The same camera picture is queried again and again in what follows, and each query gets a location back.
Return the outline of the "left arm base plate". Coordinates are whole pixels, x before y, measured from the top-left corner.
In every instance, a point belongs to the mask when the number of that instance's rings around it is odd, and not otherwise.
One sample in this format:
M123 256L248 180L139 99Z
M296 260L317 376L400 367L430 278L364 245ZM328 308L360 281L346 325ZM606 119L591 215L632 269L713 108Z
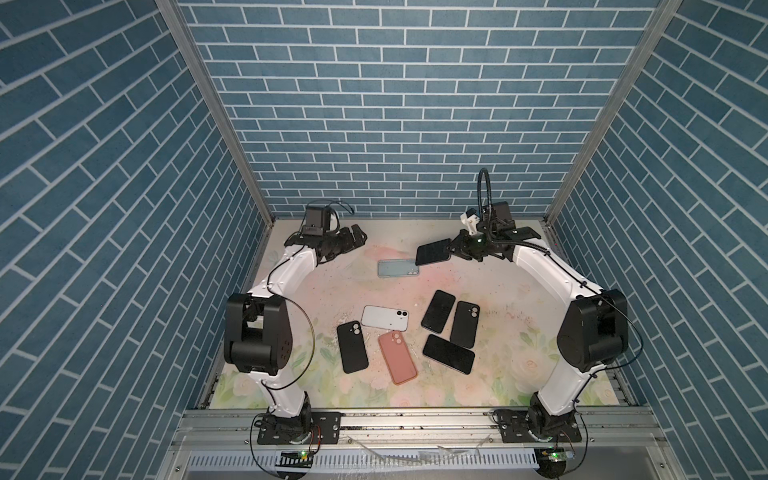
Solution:
M312 411L293 418L259 415L254 421L258 445L302 444L313 437L321 446L337 444L342 414L338 411Z

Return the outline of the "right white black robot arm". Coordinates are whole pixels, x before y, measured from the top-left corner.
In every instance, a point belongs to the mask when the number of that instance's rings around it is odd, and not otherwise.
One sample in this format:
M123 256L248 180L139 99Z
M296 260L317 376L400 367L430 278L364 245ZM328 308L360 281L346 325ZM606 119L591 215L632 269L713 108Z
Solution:
M549 441L558 436L574 423L576 403L593 377L628 349L626 297L587 280L528 227L514 229L510 238L500 240L488 234L472 236L462 229L446 251L464 260L488 256L509 260L564 303L556 336L560 359L544 386L532 395L527 413L534 438Z

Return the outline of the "white phone case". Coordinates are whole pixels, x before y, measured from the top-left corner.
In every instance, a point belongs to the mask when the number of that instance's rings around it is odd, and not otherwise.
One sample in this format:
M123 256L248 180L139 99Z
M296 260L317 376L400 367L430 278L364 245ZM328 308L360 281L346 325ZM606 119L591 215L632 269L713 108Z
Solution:
M409 313L406 310L366 305L360 323L363 326L383 330L406 331Z

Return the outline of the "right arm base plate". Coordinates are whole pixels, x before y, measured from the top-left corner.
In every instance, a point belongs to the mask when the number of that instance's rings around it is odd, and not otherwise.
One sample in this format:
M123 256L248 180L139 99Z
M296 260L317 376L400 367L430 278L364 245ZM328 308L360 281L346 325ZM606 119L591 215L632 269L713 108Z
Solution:
M490 414L504 443L582 441L575 413L552 416L539 408L496 409Z

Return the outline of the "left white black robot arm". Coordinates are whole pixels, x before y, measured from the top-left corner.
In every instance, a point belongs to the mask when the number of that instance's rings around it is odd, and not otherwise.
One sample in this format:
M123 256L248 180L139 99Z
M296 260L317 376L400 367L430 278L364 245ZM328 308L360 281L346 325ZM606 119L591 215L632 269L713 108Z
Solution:
M285 241L283 255L263 280L226 302L224 360L257 383L268 400L261 426L280 444L300 443L317 430L309 395L288 366L294 341L289 307L308 315L292 296L318 266L367 239L357 224L332 231L303 227Z

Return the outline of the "black phone screen up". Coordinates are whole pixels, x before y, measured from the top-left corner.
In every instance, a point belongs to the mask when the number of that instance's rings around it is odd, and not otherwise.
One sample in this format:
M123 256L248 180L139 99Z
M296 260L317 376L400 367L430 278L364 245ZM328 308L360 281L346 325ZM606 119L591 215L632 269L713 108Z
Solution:
M452 240L446 238L420 245L416 251L415 265L422 266L448 261L452 256L451 243Z

